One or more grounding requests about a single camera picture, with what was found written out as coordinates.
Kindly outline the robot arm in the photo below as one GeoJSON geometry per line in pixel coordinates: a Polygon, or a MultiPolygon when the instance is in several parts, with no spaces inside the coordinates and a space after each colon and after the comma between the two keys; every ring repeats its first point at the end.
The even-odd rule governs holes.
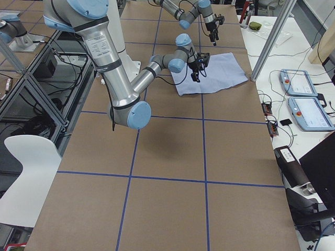
{"type": "Polygon", "coordinates": [[[196,1],[191,3],[191,9],[185,11],[180,7],[179,1],[178,5],[173,3],[173,1],[153,1],[155,4],[159,5],[170,13],[179,22],[183,29],[188,29],[190,25],[201,16],[204,20],[205,26],[209,34],[207,35],[211,43],[216,46],[216,42],[219,40],[218,28],[224,23],[223,15],[216,15],[213,12],[210,1],[196,1]]]}
{"type": "Polygon", "coordinates": [[[87,54],[105,81],[113,124],[142,129],[149,123],[151,107],[140,99],[140,94],[163,69],[172,73],[191,69],[192,80],[198,82],[199,71],[208,65],[209,54],[198,53],[189,35],[183,33],[176,38],[173,54],[153,56],[150,64],[131,81],[107,29],[108,1],[44,1],[43,4],[48,27],[82,37],[87,54]]]}

